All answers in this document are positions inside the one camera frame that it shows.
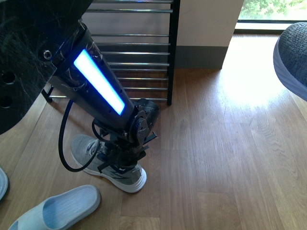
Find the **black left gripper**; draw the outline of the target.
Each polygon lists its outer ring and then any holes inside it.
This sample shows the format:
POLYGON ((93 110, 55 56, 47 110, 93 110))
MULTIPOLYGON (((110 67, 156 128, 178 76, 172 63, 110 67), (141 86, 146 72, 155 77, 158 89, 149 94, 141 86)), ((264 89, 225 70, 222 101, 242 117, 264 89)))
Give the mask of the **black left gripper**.
POLYGON ((147 143, 156 138, 156 134, 151 132, 155 123, 156 121, 124 121, 107 125, 101 121, 93 121, 93 132, 104 143, 108 153, 108 160, 98 169, 101 171, 113 164, 128 169, 136 164, 146 155, 147 143))

